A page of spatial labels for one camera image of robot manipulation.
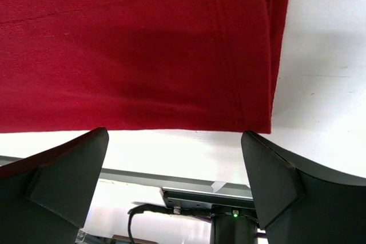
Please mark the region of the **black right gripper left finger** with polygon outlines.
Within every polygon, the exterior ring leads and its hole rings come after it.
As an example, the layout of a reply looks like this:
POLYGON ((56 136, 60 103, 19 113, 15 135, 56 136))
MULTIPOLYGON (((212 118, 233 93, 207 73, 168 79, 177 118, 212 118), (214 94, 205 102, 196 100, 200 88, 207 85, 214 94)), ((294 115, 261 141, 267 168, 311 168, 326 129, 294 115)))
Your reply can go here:
POLYGON ((104 127, 1 166, 1 243, 74 243, 109 143, 104 127))

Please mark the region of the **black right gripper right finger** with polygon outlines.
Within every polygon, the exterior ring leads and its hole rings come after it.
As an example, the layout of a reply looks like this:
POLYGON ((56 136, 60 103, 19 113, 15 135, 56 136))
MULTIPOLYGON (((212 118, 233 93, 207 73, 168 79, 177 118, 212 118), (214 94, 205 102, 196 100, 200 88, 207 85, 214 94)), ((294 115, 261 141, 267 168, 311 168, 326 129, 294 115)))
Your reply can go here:
POLYGON ((365 178, 331 169, 252 131, 242 154, 269 243, 365 243, 365 178))

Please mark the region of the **red t shirt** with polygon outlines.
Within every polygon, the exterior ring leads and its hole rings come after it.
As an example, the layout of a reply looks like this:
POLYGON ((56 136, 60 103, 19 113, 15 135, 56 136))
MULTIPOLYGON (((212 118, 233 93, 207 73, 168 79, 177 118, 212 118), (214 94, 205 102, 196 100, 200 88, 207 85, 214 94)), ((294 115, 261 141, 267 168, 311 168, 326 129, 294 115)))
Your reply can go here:
POLYGON ((1 132, 270 133, 289 0, 1 0, 1 132))

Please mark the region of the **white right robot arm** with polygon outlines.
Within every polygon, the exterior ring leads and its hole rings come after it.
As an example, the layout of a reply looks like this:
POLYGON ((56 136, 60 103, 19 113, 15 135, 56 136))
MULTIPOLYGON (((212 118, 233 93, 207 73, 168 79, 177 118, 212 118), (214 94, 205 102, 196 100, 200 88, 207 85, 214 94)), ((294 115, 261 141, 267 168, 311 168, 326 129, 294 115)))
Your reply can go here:
POLYGON ((157 187, 163 205, 144 212, 211 224, 211 243, 364 243, 365 179, 306 159, 252 131, 241 137, 249 185, 214 192, 207 181, 102 167, 99 127, 30 157, 1 158, 1 242, 76 243, 104 179, 157 187))

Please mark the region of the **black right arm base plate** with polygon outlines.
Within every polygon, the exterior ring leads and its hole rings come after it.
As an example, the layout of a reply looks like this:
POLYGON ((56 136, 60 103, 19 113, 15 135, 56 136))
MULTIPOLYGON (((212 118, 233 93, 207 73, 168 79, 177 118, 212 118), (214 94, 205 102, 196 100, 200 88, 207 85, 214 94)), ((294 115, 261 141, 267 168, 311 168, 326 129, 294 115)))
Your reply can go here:
POLYGON ((167 207, 211 209, 221 206, 255 211, 251 190, 246 186, 241 189, 223 187, 216 193, 172 187, 163 187, 161 191, 167 207))

